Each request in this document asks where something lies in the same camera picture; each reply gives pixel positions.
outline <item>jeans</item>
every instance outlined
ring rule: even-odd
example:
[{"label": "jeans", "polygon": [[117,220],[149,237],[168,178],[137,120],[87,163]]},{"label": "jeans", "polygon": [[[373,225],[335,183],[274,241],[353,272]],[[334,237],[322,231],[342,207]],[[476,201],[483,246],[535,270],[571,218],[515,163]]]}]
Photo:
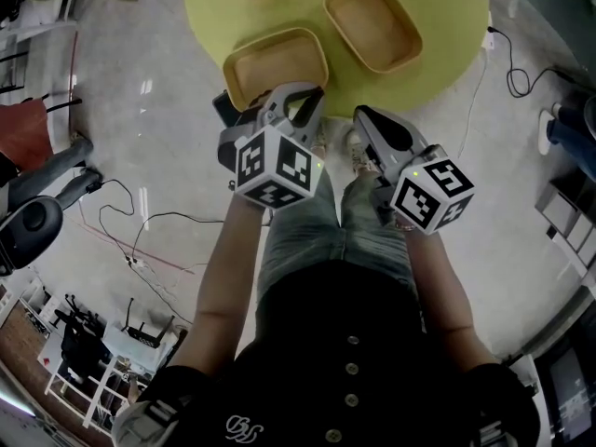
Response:
[{"label": "jeans", "polygon": [[[30,198],[38,196],[58,179],[66,170],[83,162],[93,150],[93,144],[87,139],[78,139],[74,144],[52,156],[41,169],[23,172],[19,177],[8,182],[8,210],[13,211]],[[86,170],[68,182],[56,196],[62,210],[68,209],[86,192],[87,187],[98,182],[102,176]]]},{"label": "jeans", "polygon": [[395,226],[380,224],[369,200],[376,175],[358,177],[346,188],[341,226],[327,171],[313,198],[276,213],[264,248],[259,300],[286,275],[328,260],[384,273],[415,294],[405,237]]},{"label": "jeans", "polygon": [[596,140],[581,112],[561,108],[559,119],[549,122],[547,136],[551,143],[560,144],[579,168],[596,182]]}]

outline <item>black and white pattern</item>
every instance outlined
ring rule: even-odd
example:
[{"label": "black and white pattern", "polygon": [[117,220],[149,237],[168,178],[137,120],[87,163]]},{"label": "black and white pattern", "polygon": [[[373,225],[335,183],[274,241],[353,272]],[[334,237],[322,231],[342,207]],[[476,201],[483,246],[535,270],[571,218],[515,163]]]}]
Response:
[{"label": "black and white pattern", "polygon": [[310,190],[312,156],[302,147],[286,138],[279,141],[277,174],[303,189]]},{"label": "black and white pattern", "polygon": [[440,222],[437,225],[437,230],[439,230],[441,227],[444,227],[445,225],[450,224],[451,222],[455,222],[457,219],[459,219],[461,214],[464,213],[464,210],[466,209],[467,204],[469,204],[469,201],[473,197],[474,196],[469,196],[467,198],[460,200],[459,202],[455,202],[449,209],[447,209],[447,211],[445,212],[445,215],[443,215],[443,218],[440,219]]},{"label": "black and white pattern", "polygon": [[240,187],[264,172],[264,133],[249,141],[238,152],[238,183]]},{"label": "black and white pattern", "polygon": [[395,206],[422,228],[427,228],[439,209],[440,202],[428,192],[406,179]]},{"label": "black and white pattern", "polygon": [[450,160],[425,166],[425,171],[449,197],[458,196],[474,188],[474,184]]},{"label": "black and white pattern", "polygon": [[304,198],[288,187],[284,187],[274,181],[266,181],[258,187],[251,189],[244,196],[265,204],[271,209],[281,209]]}]

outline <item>cardboard container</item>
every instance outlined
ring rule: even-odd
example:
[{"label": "cardboard container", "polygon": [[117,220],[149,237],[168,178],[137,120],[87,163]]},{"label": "cardboard container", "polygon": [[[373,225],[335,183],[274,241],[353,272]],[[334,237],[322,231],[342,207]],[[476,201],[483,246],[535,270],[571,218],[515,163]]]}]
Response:
[{"label": "cardboard container", "polygon": [[398,0],[325,0],[325,10],[371,71],[394,72],[422,53],[422,37]]},{"label": "cardboard container", "polygon": [[245,111],[283,83],[309,81],[325,88],[329,67],[317,36],[292,28],[237,49],[225,60],[223,76],[232,103]]}]

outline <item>black shirt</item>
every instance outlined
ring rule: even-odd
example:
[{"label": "black shirt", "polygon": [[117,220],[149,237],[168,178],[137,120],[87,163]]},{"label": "black shirt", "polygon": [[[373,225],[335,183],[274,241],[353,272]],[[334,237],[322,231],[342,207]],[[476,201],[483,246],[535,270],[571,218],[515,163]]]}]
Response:
[{"label": "black shirt", "polygon": [[220,379],[166,368],[140,400],[185,396],[193,400],[168,445],[469,445],[481,415],[502,420],[520,445],[535,444],[539,429],[511,371],[456,373],[423,333],[407,287],[340,261],[272,287],[255,341]]}]

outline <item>green table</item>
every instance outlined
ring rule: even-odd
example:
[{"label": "green table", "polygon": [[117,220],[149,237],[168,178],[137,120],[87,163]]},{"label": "green table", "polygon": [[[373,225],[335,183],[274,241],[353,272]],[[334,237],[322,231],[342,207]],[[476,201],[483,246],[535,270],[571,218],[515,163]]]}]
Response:
[{"label": "green table", "polygon": [[283,29],[313,31],[330,67],[327,115],[359,104],[405,111],[448,88],[472,63],[486,33],[488,0],[400,0],[424,40],[421,59],[394,74],[367,70],[336,32],[323,0],[184,0],[197,40],[221,67],[237,47]]}]

